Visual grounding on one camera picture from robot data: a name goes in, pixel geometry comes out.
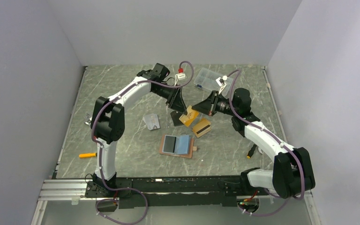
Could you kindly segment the single gold credit card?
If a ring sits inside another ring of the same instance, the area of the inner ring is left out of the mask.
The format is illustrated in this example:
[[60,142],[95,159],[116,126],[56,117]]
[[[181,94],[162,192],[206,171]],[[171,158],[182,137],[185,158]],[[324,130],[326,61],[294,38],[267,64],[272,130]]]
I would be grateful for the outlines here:
[[196,117],[199,115],[199,112],[192,109],[192,106],[189,105],[187,107],[187,113],[186,114],[182,114],[179,117],[179,121],[184,124],[186,127],[189,127],[193,121],[196,119]]

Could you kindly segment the silver credit cards stack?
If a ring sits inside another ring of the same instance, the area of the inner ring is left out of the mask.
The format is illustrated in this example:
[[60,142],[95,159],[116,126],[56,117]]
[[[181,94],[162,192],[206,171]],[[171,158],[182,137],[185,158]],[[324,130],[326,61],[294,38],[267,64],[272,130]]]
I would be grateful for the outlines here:
[[148,115],[144,115],[142,120],[146,124],[148,130],[152,131],[152,130],[160,129],[160,124],[157,114],[151,113]]

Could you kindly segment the brown leather card holder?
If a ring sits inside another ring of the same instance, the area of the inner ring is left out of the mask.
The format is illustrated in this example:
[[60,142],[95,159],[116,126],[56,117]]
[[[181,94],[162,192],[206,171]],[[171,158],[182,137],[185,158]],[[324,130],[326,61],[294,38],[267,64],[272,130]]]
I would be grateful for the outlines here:
[[175,153],[174,154],[164,153],[162,151],[164,137],[165,135],[162,136],[161,144],[158,150],[159,154],[161,155],[181,157],[181,158],[192,158],[193,153],[198,150],[198,148],[195,146],[194,138],[192,138],[189,135],[180,135],[180,136],[175,136],[177,137]]

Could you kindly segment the single black credit card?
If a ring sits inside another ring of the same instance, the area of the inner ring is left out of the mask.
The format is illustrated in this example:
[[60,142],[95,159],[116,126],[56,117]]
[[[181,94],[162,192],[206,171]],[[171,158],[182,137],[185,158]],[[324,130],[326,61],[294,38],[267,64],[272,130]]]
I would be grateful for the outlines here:
[[177,137],[165,135],[162,151],[164,153],[174,154],[176,149]]

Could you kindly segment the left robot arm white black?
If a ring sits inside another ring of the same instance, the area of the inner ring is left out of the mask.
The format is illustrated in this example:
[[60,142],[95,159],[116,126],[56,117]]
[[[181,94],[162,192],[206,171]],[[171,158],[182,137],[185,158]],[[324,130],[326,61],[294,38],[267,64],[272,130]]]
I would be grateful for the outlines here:
[[97,144],[97,167],[92,180],[105,197],[116,189],[115,154],[118,140],[125,131],[126,110],[148,93],[166,99],[168,108],[186,113],[182,98],[182,85],[168,85],[165,78],[169,69],[157,63],[153,69],[142,70],[125,88],[110,97],[99,97],[91,119],[91,138]]

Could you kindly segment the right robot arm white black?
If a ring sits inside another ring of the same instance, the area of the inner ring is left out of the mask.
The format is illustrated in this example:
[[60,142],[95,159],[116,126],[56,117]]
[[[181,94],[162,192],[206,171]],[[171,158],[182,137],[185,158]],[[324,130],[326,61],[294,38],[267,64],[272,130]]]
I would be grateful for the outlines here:
[[272,170],[255,167],[240,174],[240,190],[244,194],[250,195],[258,188],[265,188],[274,190],[284,199],[303,196],[305,191],[315,188],[308,150],[295,148],[269,131],[251,111],[251,102],[249,90],[237,88],[231,98],[212,91],[192,109],[208,116],[216,113],[230,115],[234,130],[272,160]]

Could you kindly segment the black credit cards stack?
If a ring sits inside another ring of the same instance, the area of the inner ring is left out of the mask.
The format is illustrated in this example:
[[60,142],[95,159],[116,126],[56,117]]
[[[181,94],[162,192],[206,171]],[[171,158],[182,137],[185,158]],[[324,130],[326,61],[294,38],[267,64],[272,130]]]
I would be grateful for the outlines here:
[[184,125],[181,121],[180,121],[180,117],[182,116],[182,113],[178,112],[178,111],[172,111],[170,113],[170,116],[172,118],[172,122],[173,122],[173,125],[175,127],[177,126],[182,126]]

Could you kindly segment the clear plastic organizer box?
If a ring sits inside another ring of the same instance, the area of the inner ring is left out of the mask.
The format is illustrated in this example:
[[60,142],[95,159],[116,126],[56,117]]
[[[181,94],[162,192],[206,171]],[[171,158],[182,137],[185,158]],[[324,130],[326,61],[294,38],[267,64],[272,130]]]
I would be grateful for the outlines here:
[[[217,73],[215,71],[209,70],[207,68],[202,68],[198,75],[196,76],[194,80],[194,85],[202,89],[208,93],[211,93],[212,91],[220,91],[220,84],[217,82],[217,79],[222,78],[224,75]],[[233,78],[228,77],[225,82],[225,87],[223,88],[221,94],[224,97],[227,97],[227,93],[230,90],[230,86],[233,83]]]

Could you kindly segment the black yellow screwdriver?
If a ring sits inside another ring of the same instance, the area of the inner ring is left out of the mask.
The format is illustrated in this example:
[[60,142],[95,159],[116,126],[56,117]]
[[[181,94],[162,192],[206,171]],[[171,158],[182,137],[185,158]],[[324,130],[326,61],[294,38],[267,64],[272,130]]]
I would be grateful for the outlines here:
[[251,147],[251,149],[247,153],[247,158],[251,158],[254,155],[256,148],[257,148],[257,145],[253,144],[253,146]]

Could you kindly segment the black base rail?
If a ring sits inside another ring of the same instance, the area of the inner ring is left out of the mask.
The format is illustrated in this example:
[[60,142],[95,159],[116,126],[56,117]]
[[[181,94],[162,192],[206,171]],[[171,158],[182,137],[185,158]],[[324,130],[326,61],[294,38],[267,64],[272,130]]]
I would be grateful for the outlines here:
[[85,197],[116,198],[120,209],[148,206],[221,205],[236,207],[238,202],[258,200],[267,193],[261,187],[247,187],[239,175],[186,177],[119,177],[118,192],[108,192],[88,181]]

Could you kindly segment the yellow handled screwdriver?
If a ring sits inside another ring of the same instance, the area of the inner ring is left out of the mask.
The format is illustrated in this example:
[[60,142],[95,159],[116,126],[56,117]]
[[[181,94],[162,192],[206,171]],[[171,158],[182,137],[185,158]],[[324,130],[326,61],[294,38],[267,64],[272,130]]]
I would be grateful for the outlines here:
[[83,153],[83,154],[79,154],[79,158],[93,158],[93,157],[97,157],[97,153]]

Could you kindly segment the aluminium frame rail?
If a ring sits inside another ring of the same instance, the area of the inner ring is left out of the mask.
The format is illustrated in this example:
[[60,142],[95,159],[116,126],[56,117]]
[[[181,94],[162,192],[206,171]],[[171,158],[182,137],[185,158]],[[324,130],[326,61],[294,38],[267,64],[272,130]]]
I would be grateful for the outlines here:
[[113,206],[104,203],[102,209],[112,211],[115,207],[132,209],[154,206],[195,206],[220,205],[222,207],[240,206],[245,212],[257,217],[270,218],[267,212],[257,207],[268,199],[271,205],[278,203],[277,194],[269,194],[262,187],[247,187],[240,176],[189,176],[189,177],[150,177],[117,178],[115,190],[107,190],[91,179],[45,180],[32,219],[33,225],[40,225],[49,201],[101,201],[116,199]]

